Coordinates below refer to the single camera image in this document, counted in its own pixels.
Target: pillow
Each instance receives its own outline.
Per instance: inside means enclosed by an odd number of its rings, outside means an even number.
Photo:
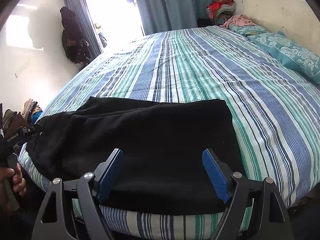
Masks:
[[[263,33],[248,39],[286,68],[309,77],[316,84],[320,83],[320,57],[311,50],[280,34]]]
[[[250,35],[258,35],[261,33],[268,33],[268,30],[265,28],[262,28],[259,25],[255,26],[235,26],[234,24],[229,25],[229,29],[233,30],[234,32],[243,35],[244,37],[250,36]]]

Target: blue curtain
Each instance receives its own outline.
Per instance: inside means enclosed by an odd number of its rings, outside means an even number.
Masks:
[[[145,34],[197,27],[212,0],[137,0]]]
[[[91,61],[101,54],[103,49],[98,42],[97,33],[94,31],[94,26],[88,16],[83,0],[64,0],[64,4],[73,11],[79,20],[80,29],[84,38],[89,43],[89,51],[91,53]]]

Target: metal screw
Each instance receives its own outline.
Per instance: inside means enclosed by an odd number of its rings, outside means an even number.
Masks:
[[[240,179],[241,177],[242,177],[242,174],[240,173],[240,172],[234,172],[233,173],[233,176],[235,177],[235,178],[237,178],[237,179]]]
[[[266,178],[266,182],[268,182],[268,183],[272,184],[272,183],[273,183],[273,179],[271,179],[271,178],[267,177],[267,178]]]
[[[58,183],[60,183],[60,181],[61,181],[60,178],[55,178],[55,179],[52,181],[52,183],[53,183],[53,184],[58,184]]]
[[[85,175],[84,175],[84,178],[85,179],[91,179],[93,177],[93,173],[92,172],[87,172]]]

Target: red cloth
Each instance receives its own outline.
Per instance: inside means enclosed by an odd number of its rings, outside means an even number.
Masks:
[[[217,1],[213,1],[212,3],[210,3],[208,5],[208,8],[210,9],[209,11],[209,17],[210,19],[212,19],[214,17],[214,15],[216,14],[217,10],[223,5],[223,4],[227,4],[227,5],[233,5],[234,1],[233,0],[217,0]]]

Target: striped bedsheet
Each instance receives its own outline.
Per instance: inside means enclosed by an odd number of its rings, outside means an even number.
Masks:
[[[89,96],[180,103],[223,99],[233,115],[248,178],[272,177],[287,207],[319,181],[319,87],[232,31],[210,26],[156,33],[118,53],[104,53],[60,91],[42,116],[74,111]],[[47,190],[50,182],[25,147],[19,161]],[[74,209],[81,215],[76,200]],[[222,216],[101,210],[111,229],[148,239],[208,239]],[[242,229],[250,214],[249,208]]]

